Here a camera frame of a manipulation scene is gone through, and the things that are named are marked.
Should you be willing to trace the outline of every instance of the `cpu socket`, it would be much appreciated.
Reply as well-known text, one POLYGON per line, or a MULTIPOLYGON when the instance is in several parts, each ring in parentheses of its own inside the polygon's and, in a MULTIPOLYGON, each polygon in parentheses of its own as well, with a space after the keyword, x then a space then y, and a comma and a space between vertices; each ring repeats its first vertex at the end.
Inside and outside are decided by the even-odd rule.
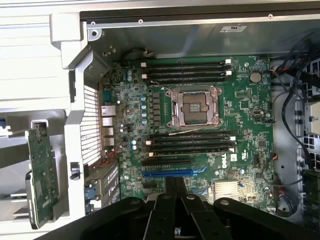
POLYGON ((172 121, 168 127, 194 129, 223 124, 219 118, 218 95, 222 89, 215 86, 177 87, 167 91, 171 98, 172 121))

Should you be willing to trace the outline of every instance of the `green expansion card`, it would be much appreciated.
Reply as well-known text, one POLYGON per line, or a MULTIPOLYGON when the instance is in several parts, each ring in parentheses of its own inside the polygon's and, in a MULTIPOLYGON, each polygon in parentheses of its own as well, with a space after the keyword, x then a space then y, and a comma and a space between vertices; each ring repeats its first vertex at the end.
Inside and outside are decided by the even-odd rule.
POLYGON ((58 201, 55 161, 45 123, 34 124, 25 132, 28 140, 31 171, 26 174, 26 193, 32 229, 41 228, 53 219, 53 205, 58 201))

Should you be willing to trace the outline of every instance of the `heatsink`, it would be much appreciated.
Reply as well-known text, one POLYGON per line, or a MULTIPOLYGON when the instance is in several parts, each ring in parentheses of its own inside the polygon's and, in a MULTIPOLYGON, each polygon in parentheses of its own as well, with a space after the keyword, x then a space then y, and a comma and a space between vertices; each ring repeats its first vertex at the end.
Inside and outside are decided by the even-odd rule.
POLYGON ((216 181, 214 183, 215 199, 230 198, 240 200, 238 180, 216 181))

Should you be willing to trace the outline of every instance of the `green circuit board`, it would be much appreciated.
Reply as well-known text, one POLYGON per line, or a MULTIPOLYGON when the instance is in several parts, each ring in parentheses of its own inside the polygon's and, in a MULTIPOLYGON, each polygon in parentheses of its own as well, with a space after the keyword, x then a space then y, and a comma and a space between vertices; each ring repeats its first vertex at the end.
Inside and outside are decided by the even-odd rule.
MULTIPOLYGON (((230 59, 232 74, 222 82, 146 84, 142 78, 141 61, 130 61, 126 67, 114 63, 106 84, 102 84, 103 104, 116 105, 114 147, 120 164, 121 198, 146 199, 151 193, 164 192, 164 178, 143 177, 144 171, 189 170, 193 175, 184 181, 190 193, 204 195, 213 203, 217 195, 217 183, 233 183, 237 186, 239 201, 264 211, 274 206, 273 190, 262 179, 261 170, 273 151, 273 126, 271 117, 271 81, 268 72, 269 59, 258 56, 198 57, 146 60, 146 64, 170 65, 211 63, 230 59), (250 80, 250 74, 259 72, 261 81, 250 80), (218 114, 223 124, 205 128, 199 132, 232 131, 236 142, 233 152, 191 154, 192 164, 160 164, 142 166, 149 157, 146 145, 150 135, 175 133, 168 127, 172 120, 172 100, 166 96, 168 89, 178 87, 214 86, 222 89, 218 96, 218 114)), ((273 178, 273 168, 265 172, 273 178)))
POLYGON ((28 139, 32 190, 28 200, 32 202, 35 216, 29 216, 33 229, 39 229, 53 219, 53 205, 58 201, 58 180, 55 153, 52 151, 47 128, 43 124, 26 131, 28 139))

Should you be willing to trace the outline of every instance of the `motherboard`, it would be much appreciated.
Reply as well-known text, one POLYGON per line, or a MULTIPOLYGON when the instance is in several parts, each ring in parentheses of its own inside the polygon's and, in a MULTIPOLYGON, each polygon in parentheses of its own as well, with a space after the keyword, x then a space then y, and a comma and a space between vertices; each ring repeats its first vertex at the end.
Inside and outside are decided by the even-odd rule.
POLYGON ((114 63, 100 84, 106 156, 117 156, 120 196, 164 192, 184 177, 209 203, 228 197, 274 206, 269 59, 148 59, 114 63))

